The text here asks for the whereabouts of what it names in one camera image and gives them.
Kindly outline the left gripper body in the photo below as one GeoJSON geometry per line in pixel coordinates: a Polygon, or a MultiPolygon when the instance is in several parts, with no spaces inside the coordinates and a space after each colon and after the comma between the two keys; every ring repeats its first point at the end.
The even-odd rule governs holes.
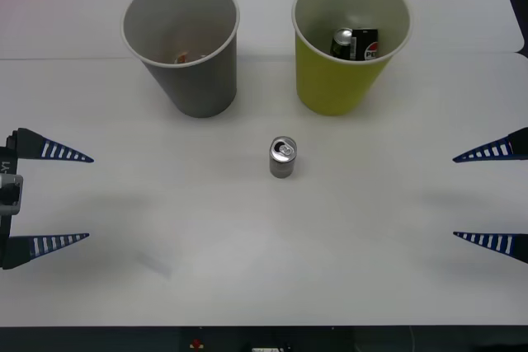
{"type": "Polygon", "coordinates": [[[18,156],[14,150],[12,136],[8,136],[1,147],[1,263],[7,254],[12,216],[19,212],[18,156]]]}

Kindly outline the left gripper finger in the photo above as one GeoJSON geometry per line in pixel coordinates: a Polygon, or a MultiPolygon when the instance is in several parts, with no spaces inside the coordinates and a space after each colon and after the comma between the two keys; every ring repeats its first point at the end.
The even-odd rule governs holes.
{"type": "Polygon", "coordinates": [[[12,143],[17,156],[28,160],[67,162],[94,162],[88,155],[48,139],[30,129],[19,128],[12,132],[12,143]]]}
{"type": "Polygon", "coordinates": [[[71,246],[89,233],[9,237],[2,247],[2,269],[11,270],[31,260],[71,246]]]}

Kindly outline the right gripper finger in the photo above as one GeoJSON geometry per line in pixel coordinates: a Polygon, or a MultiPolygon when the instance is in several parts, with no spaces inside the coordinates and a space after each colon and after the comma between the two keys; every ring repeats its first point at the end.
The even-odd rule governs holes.
{"type": "Polygon", "coordinates": [[[453,232],[453,235],[476,246],[528,263],[528,236],[526,233],[453,232]]]}
{"type": "Polygon", "coordinates": [[[526,161],[528,128],[485,143],[452,159],[453,162],[526,161]]]}

